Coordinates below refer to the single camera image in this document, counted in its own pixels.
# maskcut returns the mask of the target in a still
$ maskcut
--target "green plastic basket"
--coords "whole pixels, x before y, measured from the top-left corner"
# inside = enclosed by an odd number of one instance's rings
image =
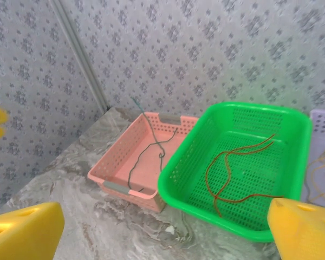
[[[261,152],[229,155],[231,180],[220,197],[239,200],[264,193],[299,200],[311,130],[309,118],[293,109],[242,102],[215,104],[202,115],[161,172],[159,193],[169,205],[239,236],[257,242],[273,241],[267,224],[272,199],[218,201],[220,217],[205,185],[205,171],[219,152],[255,145],[276,134],[273,145]],[[227,177],[222,156],[209,171],[212,190],[217,192]]]

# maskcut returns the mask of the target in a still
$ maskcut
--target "marble countertop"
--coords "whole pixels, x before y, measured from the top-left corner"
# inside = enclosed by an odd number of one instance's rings
[[[65,217],[54,260],[278,260],[274,243],[254,243],[166,206],[162,213],[107,195],[88,171],[138,116],[111,108],[0,213],[57,201]]]

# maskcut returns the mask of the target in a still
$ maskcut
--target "plastic basket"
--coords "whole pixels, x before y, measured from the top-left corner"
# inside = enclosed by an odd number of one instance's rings
[[[312,119],[314,125],[309,152],[309,162],[311,163],[314,160],[317,160],[325,151],[325,110],[312,110],[310,112],[310,118]],[[322,166],[323,164],[323,162],[316,162],[311,165],[306,172],[306,180],[301,198],[302,201],[307,202],[308,189],[306,188],[306,183],[310,190],[310,198],[315,198],[319,195],[319,191],[317,191],[312,184],[311,172],[313,169]],[[325,192],[325,168],[315,171],[314,182],[319,187],[320,191]],[[324,198],[320,197],[319,199],[313,201],[313,204],[325,207],[325,200]]]
[[[166,152],[162,162],[162,166],[165,166],[198,118],[167,116],[151,112],[145,114],[152,124],[158,141],[168,140],[177,128],[173,139],[161,144]],[[150,146],[142,154],[132,172],[130,180],[132,189],[128,187],[130,170],[139,154],[152,143],[155,143],[152,131],[144,115],[141,114],[89,171],[88,178],[109,194],[161,212],[166,204],[161,200],[157,188],[160,174],[159,153],[161,153],[158,145]]]
[[[253,193],[300,199],[311,121],[293,109],[241,102],[211,106],[163,169],[158,188],[164,201],[252,241],[273,241],[267,224],[270,198],[242,203],[218,201],[217,215],[205,185],[205,171],[221,151],[257,144],[272,134],[274,144],[261,152],[229,156],[231,181],[222,198],[239,200]],[[224,157],[209,171],[212,190],[226,182]]]

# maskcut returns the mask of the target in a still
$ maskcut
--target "pink plastic basket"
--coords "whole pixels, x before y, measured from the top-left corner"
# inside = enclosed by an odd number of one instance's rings
[[[149,118],[158,141],[165,150],[162,166],[175,153],[198,118],[190,116],[171,116],[159,113],[145,113]],[[155,143],[150,126],[143,114],[126,129],[114,145],[89,171],[88,178],[95,181],[105,192],[135,203],[141,207],[161,212],[165,202],[158,193],[158,178],[160,175],[161,149],[159,145],[152,145],[141,155],[132,171],[130,189],[128,187],[129,172],[137,161],[139,154],[149,145]]]

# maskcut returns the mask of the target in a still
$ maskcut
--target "gray string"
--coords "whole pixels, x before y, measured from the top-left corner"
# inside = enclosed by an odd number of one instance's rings
[[[168,140],[166,140],[166,141],[161,141],[161,142],[154,142],[154,143],[152,143],[152,144],[149,144],[140,154],[139,154],[139,156],[137,157],[137,161],[136,161],[136,163],[135,163],[135,165],[134,165],[134,167],[132,167],[132,169],[130,170],[130,172],[129,172],[129,177],[128,177],[128,187],[131,189],[131,185],[130,185],[130,179],[131,179],[131,175],[132,175],[132,172],[133,172],[133,170],[136,168],[136,166],[137,166],[137,164],[139,163],[139,160],[140,160],[140,157],[141,157],[141,155],[144,153],[144,152],[146,152],[147,150],[148,150],[148,148],[150,148],[150,146],[151,145],[160,145],[160,144],[162,144],[162,143],[165,143],[165,142],[169,142],[169,141],[171,141],[171,139],[175,136],[175,134],[176,134],[176,132],[177,132],[177,128],[174,130],[174,132],[173,132],[173,135],[168,139]],[[159,154],[159,158],[160,158],[160,171],[162,171],[163,170],[163,156],[160,156],[161,155],[161,153]]]
[[[137,107],[141,110],[143,116],[146,118],[146,120],[147,120],[147,122],[148,122],[148,124],[149,124],[149,127],[151,128],[151,131],[152,131],[152,134],[153,134],[154,140],[155,140],[154,143],[149,144],[149,145],[148,145],[148,146],[147,146],[147,147],[146,147],[146,148],[145,148],[145,149],[144,149],[144,150],[139,154],[139,156],[138,156],[138,158],[137,158],[137,161],[136,161],[134,167],[133,167],[133,168],[130,170],[130,172],[129,172],[129,177],[128,177],[128,187],[132,190],[131,185],[130,185],[131,175],[132,175],[133,170],[136,168],[136,166],[137,166],[137,164],[138,164],[138,162],[139,162],[139,160],[140,160],[141,155],[142,155],[146,150],[148,150],[148,148],[149,148],[151,145],[159,145],[160,149],[162,150],[162,153],[159,153],[159,158],[160,158],[160,171],[162,171],[162,170],[163,170],[163,158],[164,158],[164,156],[165,156],[166,153],[165,153],[165,149],[162,147],[161,144],[162,144],[162,143],[165,143],[165,142],[169,142],[169,141],[170,141],[170,140],[175,136],[175,134],[176,134],[178,128],[176,128],[176,129],[174,130],[173,135],[172,135],[168,140],[159,142],[158,139],[157,139],[157,137],[156,137],[155,134],[154,134],[153,126],[152,126],[152,124],[151,124],[151,121],[150,121],[149,118],[147,117],[146,113],[145,113],[144,110],[141,108],[140,104],[136,101],[136,99],[134,99],[133,97],[131,97],[131,99],[135,102],[135,104],[137,105]]]

